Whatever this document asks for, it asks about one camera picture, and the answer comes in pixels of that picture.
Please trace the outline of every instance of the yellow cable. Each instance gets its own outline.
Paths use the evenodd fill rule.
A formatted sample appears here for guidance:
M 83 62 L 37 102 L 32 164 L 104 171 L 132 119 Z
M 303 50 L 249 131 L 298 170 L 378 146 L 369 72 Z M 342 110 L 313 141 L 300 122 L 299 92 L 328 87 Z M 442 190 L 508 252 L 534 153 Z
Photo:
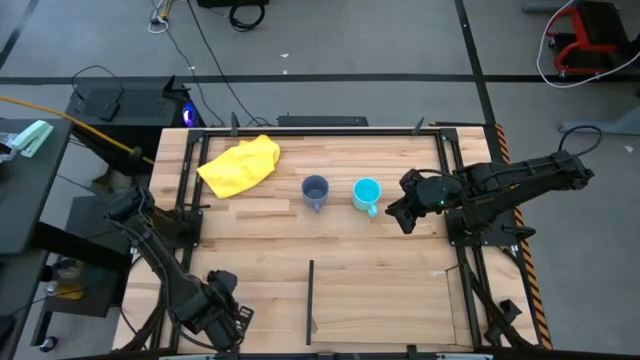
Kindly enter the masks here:
M 167 11 L 167 4 L 169 3 L 170 0 L 164 0 L 164 4 L 162 6 L 162 13 L 160 14 L 160 17 L 164 20 L 167 20 L 169 18 L 169 12 Z
M 125 145 L 125 144 L 123 144 L 123 143 L 121 143 L 121 142 L 119 142 L 117 140 L 114 140 L 114 139 L 110 138 L 109 136 L 101 133 L 100 131 L 98 131 L 93 126 L 87 125 L 87 124 L 83 123 L 82 121 L 80 121 L 80 120 L 78 120 L 76 118 L 73 118 L 73 117 L 71 117 L 71 116 L 69 116 L 69 115 L 67 115 L 65 113 L 62 113 L 62 112 L 60 112 L 58 110 L 50 109 L 48 107 L 44 107 L 44 106 L 40 106 L 40 105 L 35 105 L 35 104 L 32 104 L 32 103 L 28 103 L 26 101 L 13 99 L 13 98 L 6 97 L 6 96 L 0 96 L 0 100 L 1 101 L 6 101 L 6 102 L 9 102 L 9 103 L 12 103 L 12 104 L 26 106 L 28 108 L 32 108 L 32 109 L 48 112 L 48 113 L 51 113 L 51 114 L 54 114 L 54 115 L 58 115 L 58 116 L 60 116 L 62 118 L 70 120 L 71 122 L 73 122 L 74 125 L 79 126 L 79 127 L 83 128 L 83 129 L 93 133 L 94 135 L 98 136 L 99 138 L 101 138 L 101 139 L 105 140 L 106 142 L 108 142 L 108 143 L 110 143 L 110 144 L 112 144 L 112 145 L 114 145 L 114 146 L 116 146 L 116 147 L 128 152 L 129 154 L 133 154 L 133 149 L 128 147 L 127 145 Z M 153 160 L 149 159 L 148 157 L 143 156 L 142 160 L 144 160 L 145 162 L 153 165 Z

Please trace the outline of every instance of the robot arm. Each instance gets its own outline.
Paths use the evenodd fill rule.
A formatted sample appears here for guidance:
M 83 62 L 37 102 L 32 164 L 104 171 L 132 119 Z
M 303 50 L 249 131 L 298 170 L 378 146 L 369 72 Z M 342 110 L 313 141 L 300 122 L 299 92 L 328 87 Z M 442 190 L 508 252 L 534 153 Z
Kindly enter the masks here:
M 239 307 L 232 292 L 237 277 L 226 271 L 211 271 L 207 283 L 187 273 L 165 245 L 156 223 L 184 230 L 186 222 L 173 212 L 154 205 L 147 190 L 133 187 L 110 207 L 107 219 L 138 248 L 165 287 L 169 317 L 197 334 L 204 331 L 218 351 L 228 351 L 244 339 L 253 310 Z
M 424 178 L 424 171 L 411 169 L 402 177 L 405 195 L 385 211 L 405 234 L 413 231 L 416 218 L 451 209 L 462 212 L 465 231 L 481 232 L 517 205 L 552 190 L 580 190 L 594 176 L 565 150 L 514 164 L 478 163 L 453 175 Z

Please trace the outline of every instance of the wooden board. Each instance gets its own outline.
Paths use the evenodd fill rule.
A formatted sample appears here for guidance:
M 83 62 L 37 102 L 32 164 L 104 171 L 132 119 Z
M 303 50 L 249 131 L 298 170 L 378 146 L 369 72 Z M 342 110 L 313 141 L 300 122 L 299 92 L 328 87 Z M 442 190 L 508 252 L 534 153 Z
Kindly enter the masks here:
M 455 344 L 444 271 L 318 270 L 313 342 Z
M 465 164 L 490 160 L 481 128 L 458 128 L 458 135 Z M 186 137 L 186 130 L 163 131 L 150 189 L 156 204 L 165 209 L 175 204 Z M 420 219 L 414 233 L 404 235 L 395 219 L 382 211 L 377 218 L 369 219 L 366 213 L 351 205 L 351 187 L 359 177 L 374 177 L 381 183 L 379 209 L 382 210 L 402 196 L 398 181 L 408 169 L 439 169 L 432 137 L 273 139 L 281 146 L 280 161 L 276 171 L 261 184 L 226 200 L 217 199 L 208 187 L 203 188 L 201 203 L 211 208 L 205 209 L 202 242 L 193 254 L 191 272 L 204 278 L 211 269 L 224 269 L 238 276 L 234 296 L 256 312 L 241 348 L 244 353 L 406 351 L 404 344 L 388 343 L 306 346 L 308 262 L 316 260 L 319 271 L 443 271 L 456 265 L 455 252 L 447 244 L 442 216 L 431 214 Z M 208 159 L 237 145 L 239 140 L 213 138 Z M 194 154 L 187 202 L 193 193 L 199 144 Z M 320 214 L 304 207 L 300 195 L 302 180 L 316 173 L 325 176 L 331 188 L 329 203 Z M 499 252 L 485 252 L 492 294 L 496 300 L 510 296 L 516 301 L 524 313 L 516 319 L 515 326 L 526 339 L 536 342 L 520 273 L 505 259 Z M 140 265 L 130 275 L 123 304 L 137 328 L 157 301 L 157 278 L 148 267 Z M 448 272 L 448 283 L 456 345 L 426 344 L 418 347 L 420 351 L 470 350 L 469 325 L 457 270 Z M 486 321 L 482 317 L 479 320 L 481 326 L 486 327 Z M 165 330 L 163 338 L 168 338 L 168 333 Z M 131 330 L 121 320 L 114 348 L 130 338 Z M 202 334 L 197 338 L 208 341 Z M 202 352 L 184 340 L 180 341 L 179 350 Z

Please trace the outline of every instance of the mug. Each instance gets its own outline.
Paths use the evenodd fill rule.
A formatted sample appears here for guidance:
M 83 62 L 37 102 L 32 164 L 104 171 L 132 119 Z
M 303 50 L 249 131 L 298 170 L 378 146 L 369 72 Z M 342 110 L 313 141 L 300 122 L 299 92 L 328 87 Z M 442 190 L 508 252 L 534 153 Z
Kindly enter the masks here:
M 304 203 L 316 213 L 327 203 L 329 198 L 329 182 L 320 175 L 311 175 L 302 182 Z
M 362 178 L 356 181 L 353 186 L 353 205 L 369 213 L 369 216 L 376 217 L 378 208 L 376 202 L 380 199 L 382 189 L 380 184 L 372 178 Z

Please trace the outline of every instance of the orange striped tape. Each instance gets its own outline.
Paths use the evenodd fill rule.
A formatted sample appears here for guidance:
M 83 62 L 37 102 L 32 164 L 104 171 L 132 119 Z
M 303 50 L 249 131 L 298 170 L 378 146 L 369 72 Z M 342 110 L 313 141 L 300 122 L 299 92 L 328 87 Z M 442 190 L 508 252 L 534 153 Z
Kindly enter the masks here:
M 502 160 L 505 163 L 510 163 L 509 149 L 507 148 L 507 139 L 504 135 L 502 126 L 496 125 L 498 133 L 498 142 L 500 143 L 500 150 L 502 152 Z M 520 208 L 515 208 L 514 215 L 516 218 L 516 225 L 524 226 L 524 217 Z M 542 300 L 540 299 L 540 288 L 538 287 L 538 280 L 536 278 L 536 271 L 533 266 L 533 258 L 531 257 L 531 249 L 527 240 L 520 242 L 520 248 L 522 249 L 522 255 L 524 257 L 524 267 L 526 270 L 527 281 L 531 289 L 531 299 L 533 301 L 533 308 L 535 311 L 535 318 L 538 325 L 538 333 L 540 334 L 542 346 L 551 350 L 551 335 L 549 334 L 549 328 L 547 327 L 547 318 L 544 316 L 544 308 L 542 307 Z

